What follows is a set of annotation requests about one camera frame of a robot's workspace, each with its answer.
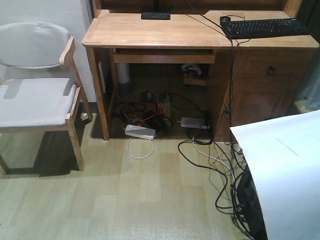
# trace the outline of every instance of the floor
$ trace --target floor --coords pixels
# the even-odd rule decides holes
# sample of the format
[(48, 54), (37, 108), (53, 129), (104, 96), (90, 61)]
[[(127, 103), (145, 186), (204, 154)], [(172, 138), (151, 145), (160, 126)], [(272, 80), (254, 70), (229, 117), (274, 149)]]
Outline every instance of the floor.
[[(188, 138), (185, 130), (175, 137), (156, 137), (149, 157), (133, 159), (127, 153), (128, 136), (117, 133), (110, 141), (95, 136), (97, 115), (77, 128), (85, 161), (82, 172), (70, 156), (68, 136), (0, 135), (0, 153), (13, 168), (11, 174), (0, 175), (0, 239), (246, 239), (230, 216), (215, 208), (216, 189), (223, 186), (220, 176), (179, 154), (178, 144)], [(227, 144), (219, 145), (230, 152)], [(226, 161), (213, 145), (198, 148)], [(133, 139), (128, 146), (136, 157), (151, 150), (145, 139)], [(193, 162), (209, 164), (192, 144), (183, 144), (181, 150)], [(230, 205), (224, 198), (219, 204)]]

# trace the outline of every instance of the white power strip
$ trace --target white power strip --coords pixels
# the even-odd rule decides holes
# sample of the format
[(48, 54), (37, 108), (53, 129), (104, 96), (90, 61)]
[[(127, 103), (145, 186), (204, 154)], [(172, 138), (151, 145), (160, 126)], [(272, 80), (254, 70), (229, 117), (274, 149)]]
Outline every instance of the white power strip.
[(182, 128), (191, 128), (191, 129), (208, 129), (210, 126), (205, 125), (205, 120), (202, 118), (193, 118), (193, 117), (182, 117), (181, 118), (181, 127)]
[(153, 140), (156, 137), (156, 130), (152, 128), (146, 128), (143, 126), (127, 125), (124, 134), (140, 139)]

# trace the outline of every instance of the black keyboard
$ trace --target black keyboard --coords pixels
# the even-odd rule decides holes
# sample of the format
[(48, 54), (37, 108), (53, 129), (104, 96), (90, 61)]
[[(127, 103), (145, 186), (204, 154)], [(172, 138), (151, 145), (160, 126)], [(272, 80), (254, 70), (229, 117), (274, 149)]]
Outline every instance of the black keyboard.
[(220, 25), (229, 39), (259, 39), (308, 35), (307, 28), (296, 18), (231, 21), (220, 17)]

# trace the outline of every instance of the chair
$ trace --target chair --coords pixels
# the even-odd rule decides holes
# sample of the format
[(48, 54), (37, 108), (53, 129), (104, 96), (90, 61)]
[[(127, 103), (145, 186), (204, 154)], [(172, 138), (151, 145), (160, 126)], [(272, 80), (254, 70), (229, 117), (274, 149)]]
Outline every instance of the chair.
[[(70, 69), (73, 78), (8, 79), (0, 82), (0, 133), (68, 131), (79, 171), (84, 160), (75, 130), (80, 100), (93, 116), (74, 61), (75, 39), (58, 25), (18, 22), (0, 26), (0, 64), (15, 68)], [(0, 155), (0, 172), (8, 173)]]

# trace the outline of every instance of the desk drawer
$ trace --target desk drawer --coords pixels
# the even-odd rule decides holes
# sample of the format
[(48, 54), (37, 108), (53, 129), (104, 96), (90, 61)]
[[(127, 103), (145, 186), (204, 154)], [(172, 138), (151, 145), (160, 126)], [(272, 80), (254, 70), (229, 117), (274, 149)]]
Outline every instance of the desk drawer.
[(143, 64), (214, 64), (216, 53), (209, 49), (116, 49), (114, 62)]
[(240, 49), (234, 65), (235, 83), (295, 89), (313, 54), (310, 50)]

